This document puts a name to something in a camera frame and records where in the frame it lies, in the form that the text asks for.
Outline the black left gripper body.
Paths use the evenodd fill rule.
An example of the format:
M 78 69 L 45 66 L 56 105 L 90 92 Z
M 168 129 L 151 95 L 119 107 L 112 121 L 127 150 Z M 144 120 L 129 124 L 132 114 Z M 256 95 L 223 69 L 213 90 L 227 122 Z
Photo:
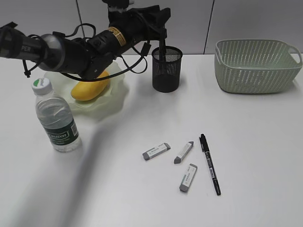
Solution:
M 109 26 L 121 45 L 145 41 L 163 41 L 167 38 L 165 24 L 171 17 L 170 8 L 159 5 L 131 8 L 129 0 L 105 0 Z

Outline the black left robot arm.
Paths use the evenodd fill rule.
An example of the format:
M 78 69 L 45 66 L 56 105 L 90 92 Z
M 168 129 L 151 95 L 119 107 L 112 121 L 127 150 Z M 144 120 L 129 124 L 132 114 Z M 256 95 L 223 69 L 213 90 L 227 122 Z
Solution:
M 31 61 L 34 68 L 58 72 L 76 81 L 97 82 L 115 59 L 138 43 L 143 43 L 137 52 L 140 61 L 148 55 L 151 41 L 159 41 L 160 51 L 165 50 L 170 8 L 130 8 L 130 4 L 128 0 L 108 0 L 109 26 L 101 33 L 93 31 L 91 37 L 77 37 L 77 30 L 70 35 L 25 35 L 14 22 L 8 23 L 0 29 L 0 55 L 23 63 Z

